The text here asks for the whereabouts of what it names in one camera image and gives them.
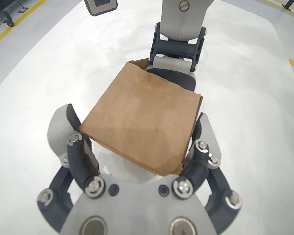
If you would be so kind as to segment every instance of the metal washer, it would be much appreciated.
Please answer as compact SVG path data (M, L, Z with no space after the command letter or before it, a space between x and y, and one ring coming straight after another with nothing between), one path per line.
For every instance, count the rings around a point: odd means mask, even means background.
M80 235L107 235L107 233L107 224L105 220L99 216L88 218L80 229Z
M196 230L188 219L179 217L171 223L170 235L196 235Z

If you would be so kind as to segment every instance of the black rubber grip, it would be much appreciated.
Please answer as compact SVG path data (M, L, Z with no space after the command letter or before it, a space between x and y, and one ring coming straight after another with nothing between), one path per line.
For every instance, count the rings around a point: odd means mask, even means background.
M89 180L99 175L98 171L92 166L89 156L85 154L84 140L78 141L73 146L68 145L68 160L73 178L84 191Z

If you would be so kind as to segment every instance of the screw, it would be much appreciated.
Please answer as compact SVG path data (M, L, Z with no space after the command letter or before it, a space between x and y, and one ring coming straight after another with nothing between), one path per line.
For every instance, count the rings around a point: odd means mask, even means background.
M50 194L45 191L40 195L39 201L42 203L46 203L48 202L49 199L50 199Z
M79 137L77 135L74 135L73 137L70 138L70 142L76 143L79 140Z
M67 163L69 162L69 160L68 160L68 156L65 156L65 157L64 157L63 162L64 162L65 164L67 164Z
M44 189L38 196L37 201L49 205L53 199L53 191L50 188Z
M186 183L186 181L180 181L179 182L179 186L178 186L178 190L181 192L181 193L187 193L188 190L189 190L189 186L188 184Z
M232 191L230 197L225 197L225 201L227 205L234 210L241 209L243 205L242 198L235 191Z
M93 180L92 182L90 182L89 183L89 186L88 186L89 191L91 193L96 193L99 190L100 187L101 186L100 186L99 181L95 181L95 180Z
M205 142L199 142L199 143L198 143L198 146L199 146L202 150L207 149L207 144L206 144Z
M210 161L211 161L213 164L218 164L218 162L219 162L219 160L218 160L216 157L214 157L213 155L211 155L211 157L210 157Z
M180 4L179 4L179 9L180 11L182 12L185 12L189 9L189 2L188 1L181 1Z
M232 195L230 196L230 203L231 203L232 205L234 205L234 206L238 205L238 204L240 203L240 199L239 199L239 197L236 196L236 195L234 195L234 194L232 194Z

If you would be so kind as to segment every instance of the metal frame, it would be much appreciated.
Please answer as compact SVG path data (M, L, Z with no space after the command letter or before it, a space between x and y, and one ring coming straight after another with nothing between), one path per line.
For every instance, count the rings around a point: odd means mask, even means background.
M286 3L286 5L282 5L285 9L287 9L287 10L291 10L290 9L290 6L293 4L293 2L294 2L294 0L289 0L287 3Z

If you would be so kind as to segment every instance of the cardboard box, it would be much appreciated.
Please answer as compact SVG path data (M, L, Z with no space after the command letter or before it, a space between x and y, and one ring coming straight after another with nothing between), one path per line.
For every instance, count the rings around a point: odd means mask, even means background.
M146 72L148 65L126 63L80 131L154 174L179 174L202 97Z

